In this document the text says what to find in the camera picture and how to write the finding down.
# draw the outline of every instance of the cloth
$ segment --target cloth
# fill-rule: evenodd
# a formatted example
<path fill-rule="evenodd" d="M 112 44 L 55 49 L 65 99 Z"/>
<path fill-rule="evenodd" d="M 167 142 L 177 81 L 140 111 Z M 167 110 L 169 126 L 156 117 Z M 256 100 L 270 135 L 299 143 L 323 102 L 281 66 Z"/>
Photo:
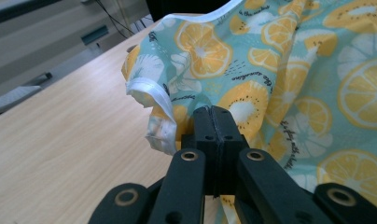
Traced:
<path fill-rule="evenodd" d="M 301 187 L 336 182 L 377 205 L 377 0 L 230 1 L 168 15 L 122 73 L 127 93 L 153 106 L 153 148 L 174 154 L 193 110 L 218 105 Z"/>

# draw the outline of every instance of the cable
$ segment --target cable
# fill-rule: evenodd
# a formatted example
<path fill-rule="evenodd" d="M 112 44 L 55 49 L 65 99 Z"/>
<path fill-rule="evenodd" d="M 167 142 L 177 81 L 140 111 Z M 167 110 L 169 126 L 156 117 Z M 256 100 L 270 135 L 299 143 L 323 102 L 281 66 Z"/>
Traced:
<path fill-rule="evenodd" d="M 104 12 L 107 14 L 107 16 L 109 17 L 109 19 L 112 21 L 114 27 L 116 28 L 116 30 L 122 35 L 124 36 L 124 38 L 127 38 L 127 36 L 125 36 L 120 30 L 119 28 L 117 27 L 116 23 L 118 23 L 120 26 L 122 26 L 124 29 L 128 30 L 131 34 L 134 35 L 134 32 L 132 32 L 130 29 L 128 29 L 126 26 L 124 26 L 123 24 L 121 24 L 118 20 L 114 19 L 114 17 L 112 17 L 112 15 L 109 14 L 109 12 L 107 11 L 107 9 L 105 8 L 104 4 L 101 2 L 101 0 L 95 0 L 96 3 L 98 3 L 98 5 L 104 10 Z"/>
<path fill-rule="evenodd" d="M 153 21 L 153 19 L 150 19 L 148 17 L 144 17 L 143 19 L 147 19 L 147 20 Z"/>

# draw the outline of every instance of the light wood surface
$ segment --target light wood surface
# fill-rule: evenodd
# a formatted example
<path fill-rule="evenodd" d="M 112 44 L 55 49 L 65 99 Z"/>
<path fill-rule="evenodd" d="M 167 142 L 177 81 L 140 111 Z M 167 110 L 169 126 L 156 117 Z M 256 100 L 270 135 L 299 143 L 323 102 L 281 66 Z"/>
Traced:
<path fill-rule="evenodd" d="M 87 223 L 113 187 L 165 175 L 171 157 L 144 138 L 151 109 L 120 72 L 149 28 L 0 116 L 0 224 Z"/>

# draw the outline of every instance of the lemon print fabric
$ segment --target lemon print fabric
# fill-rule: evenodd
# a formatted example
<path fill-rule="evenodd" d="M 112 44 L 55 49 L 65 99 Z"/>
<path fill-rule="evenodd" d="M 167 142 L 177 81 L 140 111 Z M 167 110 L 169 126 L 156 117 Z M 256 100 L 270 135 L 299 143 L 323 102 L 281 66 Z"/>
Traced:
<path fill-rule="evenodd" d="M 332 153 L 318 164 L 319 183 L 350 186 L 377 206 L 377 157 L 360 149 Z"/>
<path fill-rule="evenodd" d="M 217 105 L 231 112 L 239 132 L 250 142 L 261 127 L 267 103 L 267 90 L 250 80 L 229 90 Z"/>
<path fill-rule="evenodd" d="M 153 107 L 152 148 L 173 155 L 193 111 L 217 105 L 302 188 L 342 183 L 377 205 L 377 0 L 231 0 L 146 32 L 121 72 Z"/>
<path fill-rule="evenodd" d="M 261 40 L 279 52 L 286 52 L 290 45 L 297 21 L 287 15 L 266 24 L 261 31 Z"/>
<path fill-rule="evenodd" d="M 189 52 L 190 70 L 196 78 L 221 76 L 230 63 L 232 49 L 216 36 L 212 23 L 183 22 L 175 34 L 175 42 Z"/>
<path fill-rule="evenodd" d="M 354 125 L 377 130 L 377 59 L 364 62 L 342 80 L 338 102 Z"/>
<path fill-rule="evenodd" d="M 307 77 L 309 67 L 310 65 L 306 62 L 294 62 L 279 70 L 267 107 L 266 119 L 272 126 L 279 125 L 293 104 Z"/>
<path fill-rule="evenodd" d="M 377 33 L 377 0 L 356 0 L 338 7 L 323 24 L 356 33 Z"/>

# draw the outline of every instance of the lemon slice print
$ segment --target lemon slice print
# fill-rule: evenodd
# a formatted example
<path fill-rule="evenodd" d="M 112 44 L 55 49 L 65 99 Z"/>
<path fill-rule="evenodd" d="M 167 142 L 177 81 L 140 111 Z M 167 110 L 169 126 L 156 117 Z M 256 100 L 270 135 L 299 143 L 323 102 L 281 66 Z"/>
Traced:
<path fill-rule="evenodd" d="M 357 33 L 377 33 L 377 0 L 356 0 L 338 7 L 323 24 Z"/>
<path fill-rule="evenodd" d="M 311 128 L 319 135 L 328 133 L 331 127 L 331 111 L 323 101 L 306 96 L 295 102 L 297 109 L 308 117 Z"/>
<path fill-rule="evenodd" d="M 374 58 L 377 58 L 377 34 L 357 35 L 338 56 L 339 78 L 343 80 L 358 65 Z"/>
<path fill-rule="evenodd" d="M 306 62 L 291 62 L 278 71 L 270 103 L 266 112 L 267 121 L 276 127 L 285 116 L 301 90 L 310 65 Z"/>
<path fill-rule="evenodd" d="M 330 133 L 319 134 L 310 125 L 310 118 L 301 112 L 284 119 L 292 133 L 292 141 L 297 148 L 296 158 L 308 159 L 322 156 L 333 142 Z"/>
<path fill-rule="evenodd" d="M 240 133 L 251 142 L 261 127 L 267 103 L 267 89 L 250 80 L 227 91 L 217 105 L 231 112 Z"/>
<path fill-rule="evenodd" d="M 273 157 L 274 160 L 280 161 L 286 154 L 289 143 L 283 134 L 283 130 L 277 129 L 270 144 L 267 147 L 267 152 Z"/>
<path fill-rule="evenodd" d="M 338 105 L 354 125 L 377 130 L 377 59 L 361 64 L 342 80 Z"/>
<path fill-rule="evenodd" d="M 284 14 L 287 14 L 287 13 L 293 13 L 297 17 L 299 17 L 301 15 L 301 12 L 304 10 L 304 7 L 306 6 L 305 2 L 306 2 L 306 0 L 295 0 L 293 2 L 290 2 L 287 5 L 279 7 L 278 13 L 279 13 L 279 15 L 284 15 Z"/>
<path fill-rule="evenodd" d="M 278 51 L 286 52 L 291 44 L 297 22 L 291 16 L 282 16 L 275 21 L 267 23 L 261 30 L 261 40 L 271 45 Z"/>
<path fill-rule="evenodd" d="M 130 78 L 131 71 L 133 70 L 133 66 L 135 65 L 135 61 L 138 57 L 140 51 L 140 46 L 136 46 L 131 52 L 128 54 L 127 58 L 125 59 L 124 64 L 122 65 L 122 75 L 124 75 L 125 80 Z"/>
<path fill-rule="evenodd" d="M 255 48 L 249 50 L 247 58 L 253 65 L 262 66 L 272 72 L 276 72 L 281 60 L 281 56 L 271 49 Z"/>
<path fill-rule="evenodd" d="M 335 182 L 361 194 L 377 206 L 377 157 L 359 149 L 340 150 L 318 164 L 319 184 Z"/>
<path fill-rule="evenodd" d="M 232 48 L 220 40 L 212 23 L 183 22 L 175 33 L 175 43 L 189 52 L 190 71 L 196 78 L 221 76 L 230 64 Z"/>

